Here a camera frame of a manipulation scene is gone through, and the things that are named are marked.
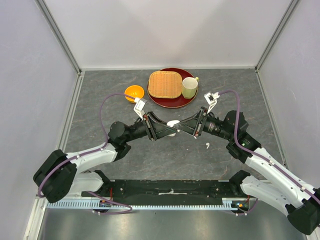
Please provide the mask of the small white charging case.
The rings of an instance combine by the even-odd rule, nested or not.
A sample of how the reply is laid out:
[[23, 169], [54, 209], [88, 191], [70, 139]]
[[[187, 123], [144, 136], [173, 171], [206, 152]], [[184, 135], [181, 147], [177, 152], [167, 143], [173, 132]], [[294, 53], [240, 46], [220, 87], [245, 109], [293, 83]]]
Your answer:
[[178, 124], [180, 121], [179, 120], [170, 120], [167, 122], [167, 126], [173, 127], [175, 124]]

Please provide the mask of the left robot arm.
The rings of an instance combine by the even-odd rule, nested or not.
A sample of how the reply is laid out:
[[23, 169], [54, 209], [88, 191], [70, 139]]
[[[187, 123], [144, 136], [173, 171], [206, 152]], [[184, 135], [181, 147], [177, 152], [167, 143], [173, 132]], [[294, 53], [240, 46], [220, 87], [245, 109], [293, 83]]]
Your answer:
[[153, 112], [138, 118], [132, 125], [116, 121], [110, 126], [107, 141], [99, 146], [71, 153], [54, 150], [33, 175], [37, 195], [49, 203], [85, 191], [104, 197], [110, 191], [107, 177], [99, 171], [89, 172], [89, 169], [124, 158], [131, 149], [128, 142], [143, 137], [156, 141], [177, 132]]

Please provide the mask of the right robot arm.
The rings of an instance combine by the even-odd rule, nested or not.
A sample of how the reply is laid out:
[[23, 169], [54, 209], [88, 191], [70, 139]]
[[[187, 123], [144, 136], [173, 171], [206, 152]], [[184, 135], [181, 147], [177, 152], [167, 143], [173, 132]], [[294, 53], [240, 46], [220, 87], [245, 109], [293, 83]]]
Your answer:
[[248, 134], [249, 124], [243, 113], [231, 110], [224, 120], [220, 120], [203, 107], [195, 115], [172, 126], [194, 138], [208, 133], [227, 140], [226, 149], [233, 158], [270, 182], [265, 184], [249, 173], [237, 173], [229, 184], [233, 196], [246, 194], [267, 203], [282, 212], [305, 235], [311, 235], [320, 226], [320, 190], [290, 172]]

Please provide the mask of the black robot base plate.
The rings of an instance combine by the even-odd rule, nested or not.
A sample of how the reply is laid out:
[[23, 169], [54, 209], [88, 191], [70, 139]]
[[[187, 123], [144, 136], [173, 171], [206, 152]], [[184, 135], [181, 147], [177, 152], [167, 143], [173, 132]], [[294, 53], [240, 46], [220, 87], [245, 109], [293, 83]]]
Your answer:
[[238, 186], [228, 181], [203, 179], [116, 179], [103, 184], [95, 193], [131, 206], [220, 205], [223, 198], [247, 198]]

